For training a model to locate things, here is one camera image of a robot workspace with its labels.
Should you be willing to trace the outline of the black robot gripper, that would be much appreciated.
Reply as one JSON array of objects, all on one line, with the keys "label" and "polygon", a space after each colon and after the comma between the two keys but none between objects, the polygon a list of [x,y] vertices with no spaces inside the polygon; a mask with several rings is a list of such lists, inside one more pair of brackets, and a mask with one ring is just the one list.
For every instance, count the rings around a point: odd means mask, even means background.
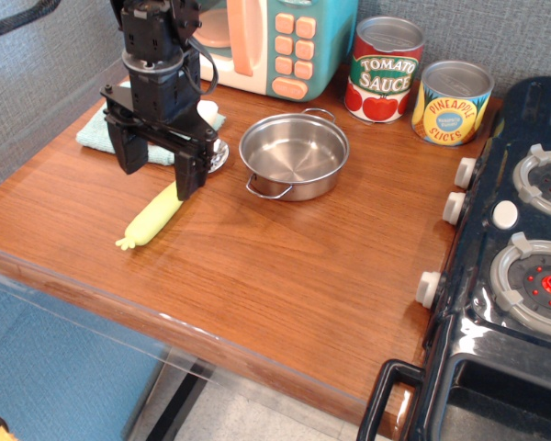
[{"label": "black robot gripper", "polygon": [[122,52],[129,87],[107,85],[107,129],[120,168],[131,175],[149,161],[148,143],[174,154],[177,197],[186,201],[206,184],[218,133],[197,113],[203,95],[200,54],[179,51],[165,61]]}]

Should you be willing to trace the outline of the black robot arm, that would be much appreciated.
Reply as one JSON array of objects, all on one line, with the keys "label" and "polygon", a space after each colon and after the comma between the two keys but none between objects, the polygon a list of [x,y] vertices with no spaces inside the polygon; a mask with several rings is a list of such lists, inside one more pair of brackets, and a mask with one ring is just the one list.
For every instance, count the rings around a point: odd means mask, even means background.
[{"label": "black robot arm", "polygon": [[188,200],[205,185],[218,133],[198,113],[206,93],[200,61],[208,51],[194,38],[197,1],[115,1],[124,36],[129,87],[107,85],[106,122],[114,153],[130,175],[149,161],[149,144],[174,156],[176,194]]}]

